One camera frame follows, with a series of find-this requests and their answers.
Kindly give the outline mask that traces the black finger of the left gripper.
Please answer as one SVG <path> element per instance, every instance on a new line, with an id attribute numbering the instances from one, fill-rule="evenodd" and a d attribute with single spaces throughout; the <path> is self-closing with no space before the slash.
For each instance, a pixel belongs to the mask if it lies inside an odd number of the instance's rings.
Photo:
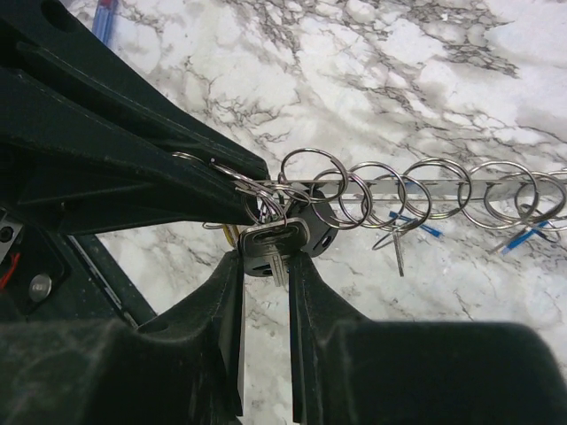
<path id="1" fill-rule="evenodd" d="M 254 180 L 266 162 L 172 104 L 58 1 L 1 4 L 1 72 L 39 81 L 178 158 L 210 159 Z"/>
<path id="2" fill-rule="evenodd" d="M 1 206 L 62 234 L 251 222 L 228 176 L 141 140 L 22 73 L 1 72 Z"/>

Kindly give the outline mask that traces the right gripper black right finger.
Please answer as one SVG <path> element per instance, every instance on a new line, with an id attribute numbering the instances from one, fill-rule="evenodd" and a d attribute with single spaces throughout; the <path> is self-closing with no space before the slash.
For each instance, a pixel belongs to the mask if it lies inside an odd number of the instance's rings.
<path id="1" fill-rule="evenodd" d="M 289 269 L 295 422 L 565 423 L 565 381 L 531 328 L 373 321 L 339 296 L 305 253 Z"/>

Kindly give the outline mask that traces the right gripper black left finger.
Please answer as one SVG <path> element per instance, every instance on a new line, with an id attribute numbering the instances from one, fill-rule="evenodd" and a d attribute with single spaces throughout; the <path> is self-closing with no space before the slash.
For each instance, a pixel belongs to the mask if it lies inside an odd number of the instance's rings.
<path id="1" fill-rule="evenodd" d="M 5 323 L 2 423 L 239 423 L 243 267 L 226 253 L 200 287 L 139 328 L 117 319 Z"/>

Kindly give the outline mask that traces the yellow key tag with key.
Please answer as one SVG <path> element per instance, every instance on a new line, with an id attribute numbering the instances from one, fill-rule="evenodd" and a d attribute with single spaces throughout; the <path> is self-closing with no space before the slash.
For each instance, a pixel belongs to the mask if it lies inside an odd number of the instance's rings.
<path id="1" fill-rule="evenodd" d="M 223 224 L 221 228 L 229 245 L 233 248 L 236 248 L 240 237 L 240 229 L 238 228 L 238 226 L 232 224 Z"/>

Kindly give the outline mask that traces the silver key black head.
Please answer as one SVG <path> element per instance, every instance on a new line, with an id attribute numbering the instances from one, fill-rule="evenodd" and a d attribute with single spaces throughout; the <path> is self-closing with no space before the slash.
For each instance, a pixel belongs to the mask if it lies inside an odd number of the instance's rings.
<path id="1" fill-rule="evenodd" d="M 238 250 L 245 262 L 245 273 L 275 279 L 278 287 L 288 283 L 286 261 L 310 239 L 307 223 L 299 218 L 272 221 L 243 230 Z"/>

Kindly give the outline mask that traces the silver key organiser with rings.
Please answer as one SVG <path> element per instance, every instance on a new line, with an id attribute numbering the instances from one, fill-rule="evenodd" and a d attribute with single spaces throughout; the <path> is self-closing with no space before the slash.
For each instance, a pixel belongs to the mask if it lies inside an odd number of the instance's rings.
<path id="1" fill-rule="evenodd" d="M 566 173 L 541 172 L 509 160 L 490 160 L 466 167 L 450 158 L 424 158 L 399 171 L 367 160 L 347 166 L 327 151 L 309 154 L 327 158 L 330 167 L 308 180 L 293 180 L 290 163 L 301 155 L 294 150 L 281 161 L 275 179 L 257 181 L 214 159 L 208 165 L 227 175 L 245 201 L 252 226 L 299 217 L 310 239 L 287 261 L 301 253 L 316 257 L 341 231 L 376 231 L 374 250 L 400 247 L 401 239 L 423 229 L 441 232 L 432 224 L 462 216 L 489 231 L 513 230 L 497 251 L 514 249 L 530 236 L 557 241 L 566 229 Z"/>

